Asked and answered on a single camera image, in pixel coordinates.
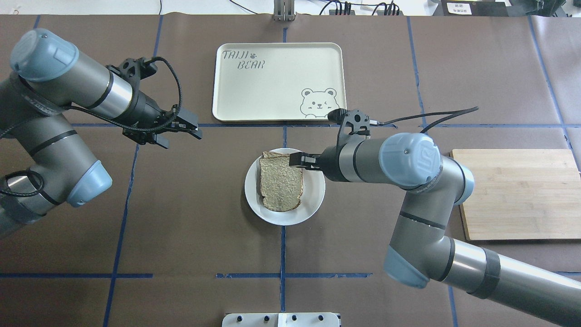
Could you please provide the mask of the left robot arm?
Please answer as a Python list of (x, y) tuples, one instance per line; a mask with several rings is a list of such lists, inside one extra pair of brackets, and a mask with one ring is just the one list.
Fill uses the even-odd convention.
[(128, 58), (101, 65), (73, 43), (47, 29), (21, 37), (10, 56), (12, 72), (1, 83), (1, 137), (16, 139), (33, 159), (27, 169), (1, 178), (1, 237), (37, 222), (61, 203), (81, 207), (108, 190), (112, 178), (64, 117), (79, 110), (108, 124), (139, 145), (167, 149), (165, 132), (202, 138), (198, 117), (182, 99), (162, 110), (140, 90), (165, 58)]

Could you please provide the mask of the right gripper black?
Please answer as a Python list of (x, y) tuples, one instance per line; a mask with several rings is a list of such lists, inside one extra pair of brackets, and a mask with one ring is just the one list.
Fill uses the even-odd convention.
[(320, 171), (330, 181), (343, 182), (336, 148), (326, 148), (321, 154), (292, 153), (289, 155), (289, 166)]

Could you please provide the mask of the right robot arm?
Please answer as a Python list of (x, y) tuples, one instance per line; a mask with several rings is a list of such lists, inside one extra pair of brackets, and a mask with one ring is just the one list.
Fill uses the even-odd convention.
[(423, 133), (347, 137), (320, 154), (295, 152), (288, 165), (328, 180), (394, 185), (405, 196), (384, 271), (409, 287), (438, 281), (556, 325), (581, 322), (580, 282), (446, 235), (456, 207), (473, 193), (473, 173), (442, 155)]

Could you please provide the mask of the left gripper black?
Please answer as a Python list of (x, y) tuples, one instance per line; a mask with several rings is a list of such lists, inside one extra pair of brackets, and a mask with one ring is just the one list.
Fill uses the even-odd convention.
[[(199, 129), (197, 114), (177, 114), (177, 104), (170, 110), (162, 110), (157, 102), (143, 92), (139, 92), (137, 102), (129, 108), (129, 114), (122, 120), (122, 124), (132, 129), (123, 128), (123, 135), (134, 137), (139, 145), (154, 144), (164, 149), (170, 147), (169, 140), (162, 136), (165, 132), (184, 132), (196, 139), (202, 139), (203, 133)], [(154, 129), (166, 122), (170, 123), (155, 132), (138, 132), (136, 129)]]

